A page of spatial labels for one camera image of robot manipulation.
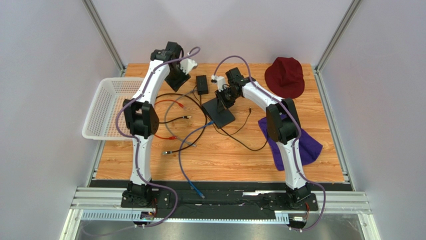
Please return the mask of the white plastic perforated basket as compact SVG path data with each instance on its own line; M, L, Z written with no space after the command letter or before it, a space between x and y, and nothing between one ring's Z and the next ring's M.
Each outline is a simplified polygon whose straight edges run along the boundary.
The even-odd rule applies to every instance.
M96 141L130 141L116 128L116 117L125 99L139 90L142 77L111 77L101 80L85 118L82 136Z

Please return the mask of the purple cloth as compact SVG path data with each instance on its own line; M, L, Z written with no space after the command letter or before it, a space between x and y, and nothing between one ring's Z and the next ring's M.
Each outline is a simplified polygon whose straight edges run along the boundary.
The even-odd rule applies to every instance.
M266 117L261 118L258 121L258 126L269 144L276 169L278 171L284 171L285 168L278 145L268 135ZM301 130L301 137L299 139L299 153L302 166L314 163L320 156L322 149L322 144L320 144L317 140L311 137L304 129Z

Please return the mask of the black power adapter brick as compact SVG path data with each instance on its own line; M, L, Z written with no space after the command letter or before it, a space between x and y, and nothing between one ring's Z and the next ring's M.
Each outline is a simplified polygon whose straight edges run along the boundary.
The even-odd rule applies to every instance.
M197 75L195 77L196 80L196 88L198 95L206 95L209 93L209 85L207 81L206 75Z

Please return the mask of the dark red bucket hat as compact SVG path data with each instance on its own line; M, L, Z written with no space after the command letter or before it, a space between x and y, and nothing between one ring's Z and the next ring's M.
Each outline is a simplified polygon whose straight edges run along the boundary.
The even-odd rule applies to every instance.
M293 57L277 57L264 73L265 82L275 95L296 99L305 90L303 68Z

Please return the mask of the aluminium frame rail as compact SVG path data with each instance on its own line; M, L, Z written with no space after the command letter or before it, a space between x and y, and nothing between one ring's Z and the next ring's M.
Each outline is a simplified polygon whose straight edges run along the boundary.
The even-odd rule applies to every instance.
M277 224L288 231L317 230L329 215L355 215L357 230L366 239L380 234L373 212L362 191L348 185L315 187L309 197L291 203L288 192L278 182L198 181L197 190L183 181L162 181L152 189L150 203L138 204L124 196L124 183L118 187L90 185L75 191L61 239L72 240L84 219L164 223Z

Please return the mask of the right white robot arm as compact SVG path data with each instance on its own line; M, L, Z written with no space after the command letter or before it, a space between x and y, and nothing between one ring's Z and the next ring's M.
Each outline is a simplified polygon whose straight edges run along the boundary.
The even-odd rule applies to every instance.
M226 77L212 75L211 82L217 85L215 113L224 113L239 97L264 110L268 138L277 144L283 163L289 204L301 205L310 197L311 188L302 169L299 151L302 132L294 102L274 95L250 76L243 77L238 68L226 72Z

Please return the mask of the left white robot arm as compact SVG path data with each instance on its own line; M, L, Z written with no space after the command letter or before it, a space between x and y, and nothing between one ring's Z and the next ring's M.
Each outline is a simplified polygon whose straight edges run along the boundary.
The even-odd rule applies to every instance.
M123 197L132 203L147 206L153 199L150 169L151 147L160 120L154 103L164 82L177 91L197 66L183 48L169 41L165 49L156 49L150 55L149 69L140 88L131 99L123 102L120 111L133 142L133 166L130 181Z

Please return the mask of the dark grey network switch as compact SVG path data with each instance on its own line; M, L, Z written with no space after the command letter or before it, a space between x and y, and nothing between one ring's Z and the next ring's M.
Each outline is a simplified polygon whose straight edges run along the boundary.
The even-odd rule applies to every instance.
M213 121L218 129L229 125L236 119L229 109L219 106L219 100L217 98L213 98L203 103L201 106L203 112Z

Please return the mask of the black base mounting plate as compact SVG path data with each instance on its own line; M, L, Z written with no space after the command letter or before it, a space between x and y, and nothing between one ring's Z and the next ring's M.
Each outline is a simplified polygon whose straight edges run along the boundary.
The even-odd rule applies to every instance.
M125 210L138 210L139 221L150 217L170 219L211 220L272 220L276 211L318 211L322 190L310 184L311 195L301 205L292 205L282 182L196 181L194 184L204 195L199 196L185 181L155 181L152 201L142 206L127 201L123 193L127 180L94 180L90 188L118 190L118 206Z

